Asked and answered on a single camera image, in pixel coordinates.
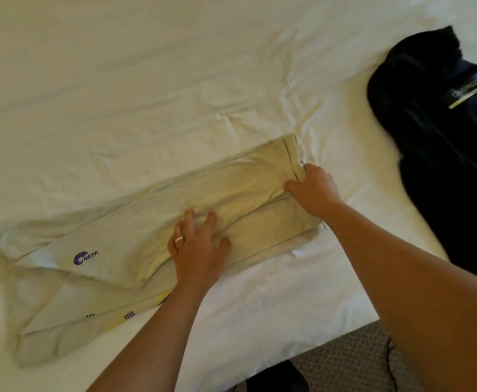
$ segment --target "clothing label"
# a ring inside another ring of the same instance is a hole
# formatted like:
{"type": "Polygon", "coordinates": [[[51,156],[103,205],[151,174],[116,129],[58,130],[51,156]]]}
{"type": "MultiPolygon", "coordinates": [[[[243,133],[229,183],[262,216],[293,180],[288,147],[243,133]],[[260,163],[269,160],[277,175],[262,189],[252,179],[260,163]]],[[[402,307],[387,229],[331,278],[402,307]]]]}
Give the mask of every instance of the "clothing label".
{"type": "Polygon", "coordinates": [[[477,94],[477,75],[471,82],[467,82],[457,88],[452,88],[442,96],[442,101],[450,109],[454,109],[456,106],[464,103],[471,96],[477,94]]]}

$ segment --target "black jacket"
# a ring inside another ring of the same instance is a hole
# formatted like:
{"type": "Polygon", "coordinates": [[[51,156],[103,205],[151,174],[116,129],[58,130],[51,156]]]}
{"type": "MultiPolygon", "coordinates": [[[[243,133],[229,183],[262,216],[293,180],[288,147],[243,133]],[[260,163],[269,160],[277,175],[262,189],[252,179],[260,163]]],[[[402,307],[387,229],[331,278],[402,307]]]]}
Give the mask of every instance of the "black jacket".
{"type": "Polygon", "coordinates": [[[405,190],[452,263],[477,275],[477,65],[452,27],[394,46],[367,98],[402,153],[405,190]]]}

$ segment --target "forearm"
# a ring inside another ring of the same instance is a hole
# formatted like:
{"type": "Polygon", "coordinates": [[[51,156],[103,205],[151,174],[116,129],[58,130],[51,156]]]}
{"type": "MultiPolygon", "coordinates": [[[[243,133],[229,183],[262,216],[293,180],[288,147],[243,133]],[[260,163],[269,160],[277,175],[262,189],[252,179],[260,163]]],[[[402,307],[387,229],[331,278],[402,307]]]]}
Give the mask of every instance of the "forearm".
{"type": "Polygon", "coordinates": [[[324,218],[425,385],[477,388],[477,277],[393,236],[347,205],[324,218]]]}
{"type": "Polygon", "coordinates": [[[88,392],[173,391],[205,293],[195,284],[177,285],[88,392]]]}

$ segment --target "white bed sheet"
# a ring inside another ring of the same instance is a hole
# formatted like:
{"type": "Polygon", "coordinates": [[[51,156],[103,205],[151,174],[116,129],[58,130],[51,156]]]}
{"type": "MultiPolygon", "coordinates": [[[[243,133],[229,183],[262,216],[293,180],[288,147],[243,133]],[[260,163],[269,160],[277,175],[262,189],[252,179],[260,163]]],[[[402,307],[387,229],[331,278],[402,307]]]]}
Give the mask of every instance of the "white bed sheet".
{"type": "MultiPolygon", "coordinates": [[[[398,40],[447,24],[477,62],[477,0],[0,0],[0,221],[91,206],[294,131],[348,204],[444,256],[365,86],[398,40]]],[[[0,391],[85,390],[152,313],[18,369],[0,290],[0,391]]],[[[210,291],[177,390],[223,390],[376,319],[327,231],[210,291]]]]}

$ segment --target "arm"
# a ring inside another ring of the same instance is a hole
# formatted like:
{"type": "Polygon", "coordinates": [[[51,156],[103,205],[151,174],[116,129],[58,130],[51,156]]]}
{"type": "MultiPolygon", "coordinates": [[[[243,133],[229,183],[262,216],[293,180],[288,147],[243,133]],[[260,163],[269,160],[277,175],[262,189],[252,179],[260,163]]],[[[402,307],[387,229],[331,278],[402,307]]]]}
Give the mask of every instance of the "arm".
{"type": "Polygon", "coordinates": [[[175,262],[177,285],[155,315],[118,354],[88,392],[173,391],[196,313],[215,284],[229,254],[230,242],[212,243],[216,214],[196,234],[193,213],[175,226],[168,250],[175,262]],[[185,239],[175,243],[178,237],[185,239]]]}
{"type": "Polygon", "coordinates": [[[340,200],[331,175],[306,170],[286,190],[335,233],[425,388],[477,390],[477,277],[383,230],[340,200]]]}

